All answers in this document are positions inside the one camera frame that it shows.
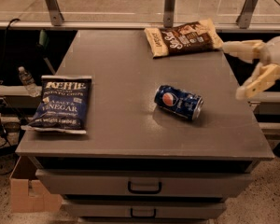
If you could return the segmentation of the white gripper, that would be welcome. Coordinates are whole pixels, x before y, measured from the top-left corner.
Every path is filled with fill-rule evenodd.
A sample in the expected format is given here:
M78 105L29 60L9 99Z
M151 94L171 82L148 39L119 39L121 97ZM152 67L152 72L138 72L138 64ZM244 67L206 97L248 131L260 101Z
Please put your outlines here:
M236 90L237 100L245 100L268 90L280 78L280 36L266 43L258 39L228 41L223 44L222 50L246 63L258 59L261 51L261 63L256 65L252 75Z

